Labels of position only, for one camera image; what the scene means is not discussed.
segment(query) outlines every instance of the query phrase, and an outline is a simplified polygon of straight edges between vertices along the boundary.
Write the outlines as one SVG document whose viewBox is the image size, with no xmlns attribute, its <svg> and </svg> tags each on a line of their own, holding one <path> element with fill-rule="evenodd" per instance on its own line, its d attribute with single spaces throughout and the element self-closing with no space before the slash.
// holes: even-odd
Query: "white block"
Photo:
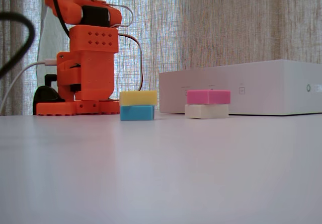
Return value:
<svg viewBox="0 0 322 224">
<path fill-rule="evenodd" d="M 185 116 L 189 118 L 227 118 L 228 105 L 188 105 L 185 107 Z"/>
</svg>

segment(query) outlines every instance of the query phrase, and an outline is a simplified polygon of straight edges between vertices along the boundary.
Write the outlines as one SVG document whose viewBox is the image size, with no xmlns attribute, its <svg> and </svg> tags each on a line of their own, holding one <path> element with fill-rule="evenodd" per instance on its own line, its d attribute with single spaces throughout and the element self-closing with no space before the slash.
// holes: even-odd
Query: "black cable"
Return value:
<svg viewBox="0 0 322 224">
<path fill-rule="evenodd" d="M 54 6 L 55 6 L 55 10 L 57 13 L 57 17 L 60 21 L 60 24 L 62 26 L 62 28 L 64 29 L 65 33 L 67 34 L 67 36 L 69 37 L 69 30 L 64 22 L 64 19 L 62 18 L 61 12 L 60 12 L 60 8 L 59 8 L 59 4 L 58 4 L 58 0 L 53 0 L 54 2 Z"/>
<path fill-rule="evenodd" d="M 19 62 L 19 60 L 22 59 L 22 57 L 28 51 L 28 49 L 32 45 L 32 42 L 34 41 L 34 38 L 35 38 L 35 28 L 34 28 L 33 24 L 30 22 L 30 20 L 28 20 L 25 16 L 18 14 L 18 13 L 2 12 L 2 13 L 0 13 L 0 20 L 10 20 L 10 21 L 16 21 L 19 23 L 23 23 L 24 25 L 27 26 L 27 28 L 29 30 L 29 35 L 28 35 L 28 39 L 27 39 L 26 43 L 0 69 L 0 79 L 1 79 L 8 71 L 10 71 Z"/>
<path fill-rule="evenodd" d="M 141 47 L 139 41 L 135 37 L 133 37 L 131 35 L 128 35 L 128 34 L 120 34 L 120 33 L 118 35 L 134 40 L 137 43 L 137 45 L 139 46 L 139 49 L 140 49 L 140 75 L 141 75 L 141 79 L 140 79 L 140 86 L 138 88 L 138 91 L 141 91 L 142 86 L 143 86 L 143 61 L 142 61 L 142 57 L 143 56 L 142 56 L 142 47 Z"/>
</svg>

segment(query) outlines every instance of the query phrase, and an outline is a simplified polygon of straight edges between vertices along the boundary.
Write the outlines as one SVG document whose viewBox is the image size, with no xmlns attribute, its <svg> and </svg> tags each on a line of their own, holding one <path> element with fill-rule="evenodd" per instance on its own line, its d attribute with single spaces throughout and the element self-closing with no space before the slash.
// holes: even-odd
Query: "stacked blocks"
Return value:
<svg viewBox="0 0 322 224">
<path fill-rule="evenodd" d="M 187 92 L 185 115 L 189 118 L 227 118 L 230 91 L 190 90 Z"/>
<path fill-rule="evenodd" d="M 121 121 L 154 120 L 156 91 L 120 92 Z"/>
</svg>

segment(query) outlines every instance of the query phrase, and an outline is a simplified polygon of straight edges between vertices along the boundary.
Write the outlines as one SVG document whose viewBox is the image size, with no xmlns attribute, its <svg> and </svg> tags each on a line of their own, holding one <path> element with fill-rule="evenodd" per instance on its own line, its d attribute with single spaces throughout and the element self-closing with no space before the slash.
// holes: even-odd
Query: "table surface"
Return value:
<svg viewBox="0 0 322 224">
<path fill-rule="evenodd" d="M 322 115 L 0 117 L 0 223 L 322 223 Z"/>
</svg>

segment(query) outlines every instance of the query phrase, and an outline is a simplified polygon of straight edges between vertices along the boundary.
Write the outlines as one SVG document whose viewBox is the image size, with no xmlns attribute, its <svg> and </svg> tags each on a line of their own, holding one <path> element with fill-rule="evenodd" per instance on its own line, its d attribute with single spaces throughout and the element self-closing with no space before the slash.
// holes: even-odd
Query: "curtain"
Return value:
<svg viewBox="0 0 322 224">
<path fill-rule="evenodd" d="M 280 58 L 321 62 L 321 0 L 105 1 L 126 5 L 134 12 L 133 24 L 119 32 L 136 37 L 142 45 L 143 90 L 158 89 L 158 73 L 164 71 Z M 22 65 L 68 50 L 68 39 L 58 19 L 51 9 L 42 10 L 42 4 L 43 0 L 1 0 L 2 10 L 22 12 L 30 18 L 37 36 L 22 64 L 1 81 L 0 96 Z M 130 14 L 122 8 L 120 11 L 123 23 L 128 22 Z M 2 23 L 1 31 L 4 62 L 26 32 L 13 23 Z M 39 85 L 44 84 L 44 75 L 49 72 L 55 72 L 55 68 L 37 67 Z M 10 95 L 7 114 L 31 114 L 37 81 L 35 69 L 30 69 Z M 130 39 L 120 37 L 112 97 L 118 98 L 119 91 L 136 90 L 138 86 L 138 47 Z"/>
<path fill-rule="evenodd" d="M 32 47 L 24 58 L 0 80 L 0 102 L 2 102 L 12 79 L 26 65 L 37 61 L 38 43 L 40 36 L 40 22 L 43 0 L 0 0 L 2 12 L 17 12 L 32 21 L 36 28 L 36 36 Z M 0 21 L 0 66 L 6 63 L 11 56 L 24 44 L 28 30 L 21 24 L 9 21 Z M 32 114 L 32 100 L 37 86 L 35 68 L 27 70 L 17 81 L 6 102 L 6 115 Z"/>
</svg>

